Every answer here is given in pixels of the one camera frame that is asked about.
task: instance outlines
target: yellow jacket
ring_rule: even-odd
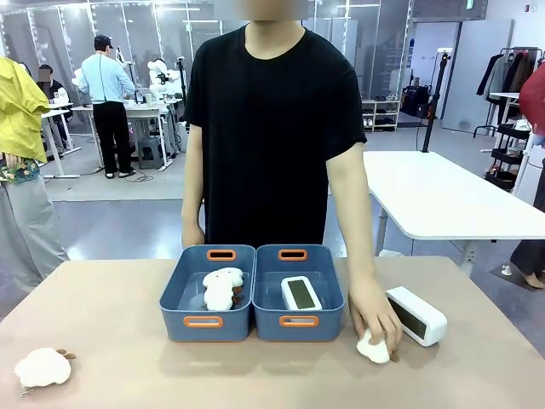
[[[40,129],[49,102],[16,62],[0,57],[0,152],[46,162]]]

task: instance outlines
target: black screen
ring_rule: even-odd
[[[302,279],[289,281],[288,285],[290,286],[291,293],[295,299],[295,304],[297,304],[299,309],[314,307],[313,298],[310,297],[307,286]]]
[[[426,336],[426,324],[420,321],[413,314],[409,313],[391,298],[388,298],[388,301],[392,305],[393,311],[395,311],[395,313],[398,315],[401,324],[405,325],[421,339],[424,339]]]

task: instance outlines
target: light blue shirt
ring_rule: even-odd
[[[79,89],[89,94],[93,104],[102,104],[123,102],[124,94],[135,92],[135,85],[117,61],[95,54],[82,63]]]

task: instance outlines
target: man in light blue shirt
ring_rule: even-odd
[[[113,150],[114,140],[118,147],[119,177],[135,173],[130,166],[129,125],[123,105],[124,97],[135,92],[135,85],[119,63],[109,58],[112,50],[109,37],[95,37],[96,54],[82,63],[79,84],[79,89],[89,94],[93,103],[107,179],[113,179],[118,171]]]

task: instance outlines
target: blue floor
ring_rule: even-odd
[[[179,200],[59,202],[55,207],[63,243],[74,260],[180,256]],[[373,200],[375,234],[378,212],[378,204]],[[329,203],[324,244],[334,256],[346,255],[333,199]],[[545,357],[545,291],[530,292],[488,273],[507,261],[516,244],[483,242],[472,280]],[[409,255],[412,241],[389,222],[385,248]],[[456,244],[442,241],[415,242],[413,254],[448,256],[455,262],[461,257]],[[20,295],[0,263],[0,317],[19,300]]]

